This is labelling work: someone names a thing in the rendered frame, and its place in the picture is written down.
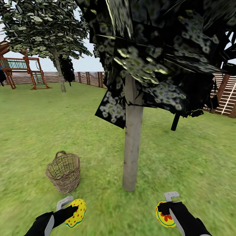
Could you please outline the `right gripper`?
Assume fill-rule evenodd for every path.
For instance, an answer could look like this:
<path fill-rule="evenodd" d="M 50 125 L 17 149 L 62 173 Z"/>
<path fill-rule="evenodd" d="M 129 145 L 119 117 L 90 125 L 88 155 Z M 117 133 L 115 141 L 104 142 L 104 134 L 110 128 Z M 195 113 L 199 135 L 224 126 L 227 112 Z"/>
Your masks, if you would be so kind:
<path fill-rule="evenodd" d="M 170 204 L 170 202 L 160 203 L 158 206 L 158 211 L 162 212 L 163 215 L 170 215 L 170 212 L 168 209 L 169 204 Z"/>

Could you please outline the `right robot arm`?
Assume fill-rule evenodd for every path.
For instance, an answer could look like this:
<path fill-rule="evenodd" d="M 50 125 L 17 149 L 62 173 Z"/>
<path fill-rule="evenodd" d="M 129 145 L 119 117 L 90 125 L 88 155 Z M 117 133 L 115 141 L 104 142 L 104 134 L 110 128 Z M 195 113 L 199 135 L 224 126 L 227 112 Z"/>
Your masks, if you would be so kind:
<path fill-rule="evenodd" d="M 172 202 L 178 198 L 176 191 L 164 193 L 166 202 L 160 203 L 158 211 L 163 215 L 171 215 L 182 236 L 212 236 L 199 218 L 195 218 L 181 201 Z"/>

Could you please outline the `easter egg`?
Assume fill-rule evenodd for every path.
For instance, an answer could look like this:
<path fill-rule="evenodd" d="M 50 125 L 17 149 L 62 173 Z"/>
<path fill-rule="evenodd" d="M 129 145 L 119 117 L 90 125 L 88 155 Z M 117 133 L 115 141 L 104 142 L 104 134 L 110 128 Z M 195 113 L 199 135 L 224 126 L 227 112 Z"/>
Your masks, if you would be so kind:
<path fill-rule="evenodd" d="M 160 203 L 165 203 L 166 201 L 161 201 Z M 158 219 L 158 221 L 165 227 L 167 228 L 173 228 L 176 226 L 175 222 L 173 221 L 171 215 L 163 215 L 162 212 L 158 211 L 158 206 L 159 204 L 156 206 L 155 209 L 155 213 L 156 213 L 156 217 Z"/>
<path fill-rule="evenodd" d="M 78 206 L 78 210 L 73 213 L 72 217 L 65 220 L 65 224 L 69 228 L 76 228 L 77 226 L 79 226 L 81 224 L 81 222 L 83 221 L 83 219 L 85 217 L 86 209 L 87 209 L 86 203 L 82 199 L 76 199 L 76 200 L 72 201 L 72 203 L 69 206 L 71 206 L 71 205 L 72 205 L 72 207 Z"/>

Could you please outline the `wicker basket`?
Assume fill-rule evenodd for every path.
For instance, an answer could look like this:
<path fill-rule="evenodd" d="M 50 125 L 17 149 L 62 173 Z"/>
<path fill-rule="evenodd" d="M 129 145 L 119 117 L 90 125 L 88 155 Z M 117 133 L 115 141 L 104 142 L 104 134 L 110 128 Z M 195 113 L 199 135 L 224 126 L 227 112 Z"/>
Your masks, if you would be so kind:
<path fill-rule="evenodd" d="M 63 155 L 60 155 L 58 157 L 58 154 L 61 153 Z M 56 175 L 56 177 L 53 176 L 53 172 L 49 168 L 53 168 L 54 165 L 58 164 L 58 161 L 60 158 L 67 159 L 67 163 L 69 163 L 69 156 L 75 158 L 75 163 L 72 161 L 72 166 L 69 164 L 68 168 L 69 170 L 65 170 L 62 172 L 59 171 L 60 175 Z M 73 170 L 72 170 L 73 169 Z M 66 153 L 64 150 L 58 151 L 56 153 L 55 159 L 47 165 L 47 169 L 45 170 L 46 177 L 49 178 L 49 180 L 53 183 L 55 188 L 58 190 L 61 194 L 69 194 L 73 192 L 75 189 L 78 188 L 80 182 L 81 182 L 81 176 L 80 176 L 80 159 L 78 155 L 74 153 Z"/>

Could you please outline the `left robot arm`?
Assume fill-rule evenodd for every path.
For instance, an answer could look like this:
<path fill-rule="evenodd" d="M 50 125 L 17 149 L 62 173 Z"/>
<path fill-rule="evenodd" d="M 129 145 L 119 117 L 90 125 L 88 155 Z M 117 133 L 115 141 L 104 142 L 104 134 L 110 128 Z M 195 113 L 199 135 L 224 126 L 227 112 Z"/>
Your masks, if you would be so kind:
<path fill-rule="evenodd" d="M 73 213 L 78 210 L 78 206 L 64 205 L 72 202 L 73 196 L 68 196 L 57 203 L 56 212 L 44 213 L 36 218 L 29 231 L 24 236 L 49 236 L 53 228 L 62 224 L 65 220 L 73 216 Z"/>

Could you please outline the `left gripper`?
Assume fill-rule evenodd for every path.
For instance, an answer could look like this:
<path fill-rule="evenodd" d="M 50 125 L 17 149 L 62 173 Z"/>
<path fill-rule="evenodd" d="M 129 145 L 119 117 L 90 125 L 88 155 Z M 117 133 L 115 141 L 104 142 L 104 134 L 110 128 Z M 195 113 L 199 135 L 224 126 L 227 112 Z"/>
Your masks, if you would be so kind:
<path fill-rule="evenodd" d="M 62 224 L 65 220 L 69 219 L 70 217 L 73 216 L 73 213 L 76 212 L 78 210 L 78 206 L 68 206 L 65 209 L 59 210 L 57 211 L 60 214 L 60 222 L 57 226 L 59 226 L 60 224 Z"/>

